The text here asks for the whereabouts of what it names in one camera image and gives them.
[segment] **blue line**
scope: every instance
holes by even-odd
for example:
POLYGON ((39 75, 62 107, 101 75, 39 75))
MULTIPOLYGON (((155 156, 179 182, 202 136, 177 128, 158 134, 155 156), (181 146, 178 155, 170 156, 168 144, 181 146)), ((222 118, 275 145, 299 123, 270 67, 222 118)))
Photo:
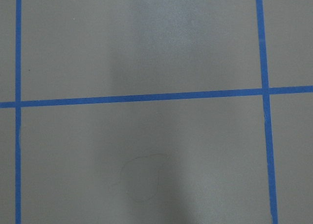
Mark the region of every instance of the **blue line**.
POLYGON ((14 108, 15 102, 2 102, 0 103, 0 108, 14 108))
POLYGON ((294 86, 294 87, 275 87, 270 88, 270 94, 284 94, 284 93, 312 93, 313 86, 294 86))
POLYGON ((16 0, 15 33, 15 223, 21 224, 21 29, 22 0, 16 0))
POLYGON ((195 98, 217 98, 217 97, 251 96, 251 95, 262 95, 262 89, 217 90, 217 91, 203 91, 203 92, 160 93, 160 94, 108 96, 108 97, 92 97, 92 98, 32 100, 32 101, 22 101, 21 107, 42 107, 42 106, 60 106, 60 105, 77 105, 77 104, 96 104, 96 103, 141 102, 141 101, 159 101, 159 100, 176 100, 176 99, 195 99, 195 98))
POLYGON ((268 84, 268 63, 267 63, 264 12, 262 0, 256 0, 256 10, 258 20, 261 78, 263 89, 263 110, 265 119, 264 127, 265 127, 265 140, 268 162, 268 189, 269 189, 270 213, 272 216, 272 223, 278 224, 274 150, 273 150, 272 126, 270 115, 270 97, 268 84))

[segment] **horizontal blue line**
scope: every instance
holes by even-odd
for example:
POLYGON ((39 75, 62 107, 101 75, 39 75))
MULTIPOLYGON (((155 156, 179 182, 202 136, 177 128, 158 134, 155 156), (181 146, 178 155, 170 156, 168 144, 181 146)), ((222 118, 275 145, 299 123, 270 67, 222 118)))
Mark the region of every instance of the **horizontal blue line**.
POLYGON ((275 87, 269 89, 269 94, 310 93, 310 92, 313 92, 313 86, 275 87))
POLYGON ((0 103, 0 108, 14 108, 15 102, 2 102, 0 103))
POLYGON ((250 96, 250 95, 261 95, 261 94, 262 94, 262 89, 218 90, 218 91, 183 92, 183 93, 160 93, 160 94, 144 94, 144 95, 126 95, 126 96, 108 96, 108 97, 91 97, 91 98, 71 98, 71 99, 22 101, 21 107, 60 106, 60 105, 95 104, 95 103, 141 102, 141 101, 194 99, 194 98, 217 98, 217 97, 250 96))

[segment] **gray floor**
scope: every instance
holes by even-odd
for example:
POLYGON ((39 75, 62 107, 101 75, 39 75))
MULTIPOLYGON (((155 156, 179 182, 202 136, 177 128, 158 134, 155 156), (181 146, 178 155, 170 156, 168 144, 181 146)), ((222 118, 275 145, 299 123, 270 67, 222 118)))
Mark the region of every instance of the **gray floor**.
MULTIPOLYGON (((313 0, 263 0, 271 87, 313 85, 313 0)), ((261 87, 255 0, 22 0, 22 100, 261 87)), ((0 0, 0 102, 15 0, 0 0)), ((313 93, 271 96, 278 215, 312 224, 313 93)), ((15 111, 0 109, 0 224, 15 111)), ((270 224, 261 96, 22 109, 23 224, 270 224)))

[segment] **gray surface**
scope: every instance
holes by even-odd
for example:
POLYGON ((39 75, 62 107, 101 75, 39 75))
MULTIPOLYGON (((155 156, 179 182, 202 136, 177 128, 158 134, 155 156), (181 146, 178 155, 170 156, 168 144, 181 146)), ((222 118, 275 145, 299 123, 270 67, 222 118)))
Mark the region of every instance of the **gray surface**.
POLYGON ((263 0, 271 87, 313 85, 313 0, 263 0))
POLYGON ((22 98, 259 88, 255 0, 23 0, 22 98))
POLYGON ((313 94, 272 96, 278 215, 282 224, 313 223, 313 94))
POLYGON ((23 223, 271 223, 260 96, 22 113, 23 223))
POLYGON ((0 0, 0 102, 14 101, 15 0, 0 0))
POLYGON ((15 111, 0 109, 0 223, 14 223, 15 111))

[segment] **vertical blue line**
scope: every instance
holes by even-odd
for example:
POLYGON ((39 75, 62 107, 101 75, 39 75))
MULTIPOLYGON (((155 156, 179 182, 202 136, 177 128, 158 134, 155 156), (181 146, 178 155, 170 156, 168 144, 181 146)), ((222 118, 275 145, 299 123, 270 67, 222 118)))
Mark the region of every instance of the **vertical blue line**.
POLYGON ((15 223, 21 224, 21 28, 22 0, 16 0, 15 23, 15 223))
POLYGON ((256 10, 257 10, 257 20, 258 20, 260 64, 261 64, 261 78, 262 78, 262 90, 263 90, 262 96, 263 96, 263 110, 264 110, 264 119, 265 119, 265 125, 264 125, 265 140, 266 140, 266 152, 267 152, 267 162, 268 162, 268 189, 269 189, 270 213, 272 216, 272 223, 278 224, 274 150, 273 150, 272 125, 271 125, 271 115, 270 115, 268 62, 267 62, 267 52, 266 52, 266 40, 265 40, 263 0, 256 0, 256 10))

